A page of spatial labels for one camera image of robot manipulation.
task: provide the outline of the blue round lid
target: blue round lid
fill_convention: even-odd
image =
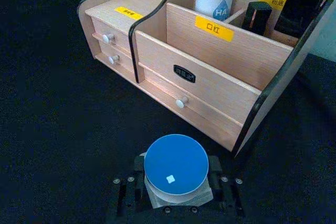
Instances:
[[[203,147],[191,137],[168,135],[149,147],[144,169],[147,179],[158,190],[184,195],[203,184],[209,161]]]

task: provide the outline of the drawer front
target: drawer front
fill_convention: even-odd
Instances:
[[[115,64],[112,64],[109,59],[107,58],[107,63],[111,66],[118,67],[118,66],[123,66],[126,68],[128,71],[131,73],[134,73],[134,67],[133,67],[133,62],[132,59],[129,58],[126,54],[123,52],[117,50],[113,46],[106,45],[103,42],[99,42],[101,51],[107,56],[107,57],[113,57],[118,55],[119,56],[119,61],[116,61]]]
[[[129,40],[128,40],[128,35],[126,35],[126,34],[120,32],[120,31],[104,24],[103,22],[101,22],[101,21],[99,21],[95,18],[92,18],[92,22],[93,22],[95,31],[100,36],[111,35],[111,34],[114,35],[114,39],[111,40],[112,42],[109,43],[110,45],[115,44],[115,45],[123,48],[127,52],[131,52],[130,43],[129,43]]]
[[[188,102],[186,102],[185,107],[190,108],[195,111],[197,114],[207,119],[208,121],[216,124],[222,130],[226,131],[228,134],[232,136],[230,139],[230,143],[232,145],[235,144],[238,136],[242,130],[242,125],[238,122],[234,122],[228,116],[220,113],[215,108],[211,107],[209,104],[206,104],[202,100],[198,99],[194,95],[189,92],[183,91],[165,81],[162,77],[160,77],[157,73],[154,73],[150,70],[144,70],[146,81],[152,83],[156,87],[158,87],[163,92],[167,93],[171,97],[173,97],[176,101],[181,100],[184,97],[188,98]],[[185,108],[179,108],[177,104],[175,105],[176,111],[183,111]]]
[[[136,32],[139,65],[244,123],[260,91],[145,33]],[[187,71],[174,71],[174,66]]]

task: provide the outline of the white knob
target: white knob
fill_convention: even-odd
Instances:
[[[188,103],[188,97],[184,97],[181,100],[176,100],[176,105],[180,108],[183,109],[185,107],[185,104]]]
[[[105,42],[105,43],[110,43],[110,42],[112,42],[113,40],[115,39],[115,36],[114,36],[114,34],[104,34],[103,35],[103,41]]]
[[[112,65],[116,64],[120,60],[119,55],[110,56],[109,61]]]

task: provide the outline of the black fabric surface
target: black fabric surface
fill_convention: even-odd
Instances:
[[[310,56],[233,160],[93,60],[79,2],[0,0],[0,223],[102,223],[113,178],[171,133],[195,138],[244,181],[248,216],[332,223],[334,62]]]

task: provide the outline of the screw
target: screw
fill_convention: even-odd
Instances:
[[[164,208],[164,212],[165,212],[166,214],[170,214],[171,211],[172,211],[172,209],[171,209],[170,207],[165,207],[165,208]]]
[[[192,207],[191,212],[193,212],[194,214],[198,213],[198,208],[197,207]]]
[[[241,179],[239,179],[239,178],[236,178],[236,183],[239,184],[239,185],[241,185],[243,183],[243,181]]]
[[[221,178],[221,181],[223,181],[223,182],[228,182],[229,179],[228,179],[227,177],[222,177],[222,178]]]
[[[120,183],[120,179],[116,178],[114,181],[113,181],[114,184],[119,184]]]

